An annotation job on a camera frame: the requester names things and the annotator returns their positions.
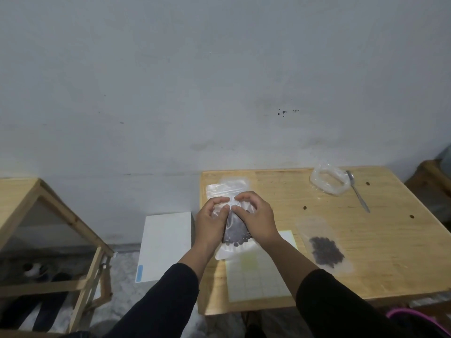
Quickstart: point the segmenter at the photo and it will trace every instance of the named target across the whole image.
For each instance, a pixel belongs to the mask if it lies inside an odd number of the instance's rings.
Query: spoon handle
[[[366,205],[364,199],[360,196],[360,194],[358,193],[358,191],[357,191],[357,189],[355,188],[355,186],[352,186],[352,188],[354,189],[355,194],[357,195],[357,198],[358,198],[358,200],[360,201],[360,204],[362,204],[362,207],[365,209],[366,212],[369,213],[369,212],[370,212],[370,211],[369,211],[369,207],[368,207],[368,205]]]

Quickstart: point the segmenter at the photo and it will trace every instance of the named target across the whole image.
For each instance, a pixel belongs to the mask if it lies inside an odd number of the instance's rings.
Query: white box
[[[191,212],[147,216],[139,251],[138,282],[156,281],[191,249]]]

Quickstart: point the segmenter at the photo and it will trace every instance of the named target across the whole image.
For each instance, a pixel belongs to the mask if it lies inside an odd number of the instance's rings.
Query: blue sticker
[[[143,265],[139,265],[138,272],[136,272],[136,282],[141,282],[142,277],[143,277]]]

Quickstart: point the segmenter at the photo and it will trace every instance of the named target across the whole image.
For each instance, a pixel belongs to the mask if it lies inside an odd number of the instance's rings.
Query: marble floor
[[[89,330],[101,337],[151,288],[151,283],[135,283],[138,256],[139,252],[119,253],[111,259],[112,300],[85,316],[80,329]],[[80,257],[81,265],[86,265],[89,261],[90,257]],[[66,330],[72,313],[72,302],[72,295],[69,294],[49,332],[62,333]],[[31,330],[38,312],[39,307],[28,316],[20,329]],[[295,308],[262,311],[262,326],[268,338],[312,337]],[[244,335],[245,328],[239,313],[205,317],[198,313],[195,305],[182,337],[225,338]]]

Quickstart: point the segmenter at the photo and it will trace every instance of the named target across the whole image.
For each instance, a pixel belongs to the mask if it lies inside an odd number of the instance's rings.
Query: ziplock bag
[[[219,211],[226,204],[238,205],[250,213],[254,213],[255,209],[248,201],[236,201],[235,196],[241,192],[249,191],[250,183],[245,178],[240,179],[223,179],[219,184],[211,184],[206,187],[206,197],[208,199],[213,197],[229,197],[228,203],[215,205],[212,217],[219,214]],[[225,223],[225,231],[222,239],[222,244],[217,250],[215,258],[217,260],[224,260],[230,257],[239,255],[243,252],[251,251],[257,248],[258,245],[252,238],[249,230],[244,222],[232,210],[229,211],[227,222]]]
[[[324,179],[322,174],[329,174],[337,181],[340,181],[341,185],[332,185]],[[331,166],[330,164],[319,164],[316,166],[310,175],[310,182],[324,192],[330,193],[334,196],[339,196],[351,186],[348,174],[338,167]]]
[[[313,256],[318,267],[334,275],[350,273],[354,270],[352,263],[345,256],[345,251],[338,244],[332,228],[328,226],[324,218],[302,217],[296,223],[296,228],[307,253]]]

